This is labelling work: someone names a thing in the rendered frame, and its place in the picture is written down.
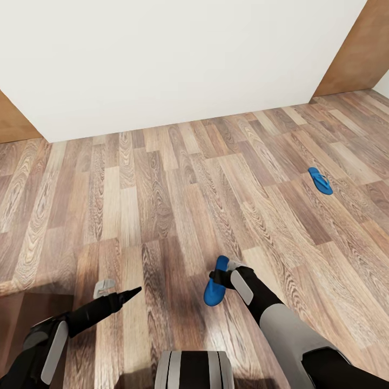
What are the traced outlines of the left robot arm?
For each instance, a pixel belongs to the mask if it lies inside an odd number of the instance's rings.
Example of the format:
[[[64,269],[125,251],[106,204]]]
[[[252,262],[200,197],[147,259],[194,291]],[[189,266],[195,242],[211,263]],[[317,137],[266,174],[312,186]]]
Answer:
[[[118,312],[142,290],[140,286],[119,295],[116,292],[108,294],[105,290],[113,288],[114,284],[112,279],[97,282],[94,301],[30,327],[22,353],[0,379],[0,389],[49,389],[67,337],[73,338],[111,313]]]

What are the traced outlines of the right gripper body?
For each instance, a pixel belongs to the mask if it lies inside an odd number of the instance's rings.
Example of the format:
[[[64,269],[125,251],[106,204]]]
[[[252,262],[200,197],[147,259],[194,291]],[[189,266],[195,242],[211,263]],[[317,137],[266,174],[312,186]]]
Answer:
[[[219,269],[216,269],[213,282],[216,284],[219,284],[219,285],[223,285],[228,289],[232,289],[227,283],[227,277],[228,277],[229,273],[230,273],[230,271],[225,272],[225,271],[221,271]]]

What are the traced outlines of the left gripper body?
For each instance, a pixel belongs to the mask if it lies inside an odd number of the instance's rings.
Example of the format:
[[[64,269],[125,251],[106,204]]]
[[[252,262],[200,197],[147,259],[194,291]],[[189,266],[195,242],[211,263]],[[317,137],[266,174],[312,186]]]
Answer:
[[[94,301],[83,305],[83,307],[88,316],[88,328],[108,317],[111,313],[116,313],[121,309],[118,294],[116,292],[95,299]]]

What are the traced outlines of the sandal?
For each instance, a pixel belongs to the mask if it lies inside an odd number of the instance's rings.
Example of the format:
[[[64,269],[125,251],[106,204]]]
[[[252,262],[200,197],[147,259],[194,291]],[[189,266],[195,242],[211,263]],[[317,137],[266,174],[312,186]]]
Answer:
[[[309,168],[308,170],[313,178],[313,181],[317,187],[317,189],[326,194],[326,195],[331,195],[333,194],[333,190],[329,186],[329,183],[323,178],[323,176],[320,174],[317,168],[312,167]]]
[[[228,257],[219,256],[216,263],[216,268],[221,271],[227,270]],[[226,287],[213,282],[211,278],[204,292],[204,301],[208,306],[218,305],[225,296]]]

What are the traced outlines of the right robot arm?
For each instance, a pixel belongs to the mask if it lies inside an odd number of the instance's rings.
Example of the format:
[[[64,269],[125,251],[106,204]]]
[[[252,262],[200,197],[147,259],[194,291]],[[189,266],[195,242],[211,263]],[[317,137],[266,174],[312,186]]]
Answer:
[[[329,340],[303,322],[254,269],[229,260],[213,282],[237,290],[256,320],[291,389],[389,389],[389,381],[355,367]]]

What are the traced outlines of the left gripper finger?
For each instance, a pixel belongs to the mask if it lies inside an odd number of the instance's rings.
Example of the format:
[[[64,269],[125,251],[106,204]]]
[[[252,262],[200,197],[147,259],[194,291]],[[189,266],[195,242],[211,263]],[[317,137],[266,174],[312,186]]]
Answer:
[[[142,287],[137,287],[131,291],[125,291],[118,295],[118,300],[120,303],[120,307],[123,307],[123,304],[125,304],[128,300],[130,300],[132,297],[134,297],[138,292],[142,290]]]

